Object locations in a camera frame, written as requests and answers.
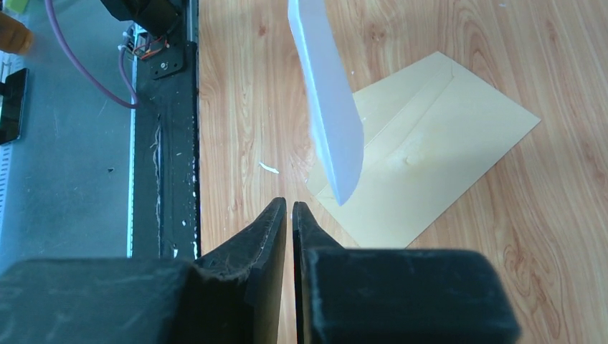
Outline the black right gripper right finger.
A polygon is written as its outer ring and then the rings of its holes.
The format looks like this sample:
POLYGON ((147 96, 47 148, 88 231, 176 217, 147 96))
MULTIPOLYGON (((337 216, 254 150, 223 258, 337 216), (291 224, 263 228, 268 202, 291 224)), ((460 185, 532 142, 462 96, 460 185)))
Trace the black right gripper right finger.
POLYGON ((293 206, 299 343, 515 343, 492 264, 463 249, 349 249, 293 206))

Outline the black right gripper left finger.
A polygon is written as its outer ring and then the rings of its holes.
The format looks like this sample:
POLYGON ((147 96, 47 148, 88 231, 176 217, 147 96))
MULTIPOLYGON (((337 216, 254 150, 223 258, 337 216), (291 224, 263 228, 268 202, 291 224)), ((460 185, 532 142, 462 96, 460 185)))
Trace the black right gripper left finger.
POLYGON ((30 259, 1 275, 3 343, 276 343, 286 201, 194 260, 30 259))

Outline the lined letter paper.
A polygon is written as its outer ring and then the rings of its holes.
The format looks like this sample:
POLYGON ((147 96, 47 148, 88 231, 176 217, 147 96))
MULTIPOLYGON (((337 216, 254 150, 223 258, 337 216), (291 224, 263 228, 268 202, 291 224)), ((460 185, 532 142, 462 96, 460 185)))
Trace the lined letter paper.
POLYGON ((359 183, 364 128, 338 53, 324 1, 289 1, 288 22, 305 80, 310 133, 336 203, 359 183))

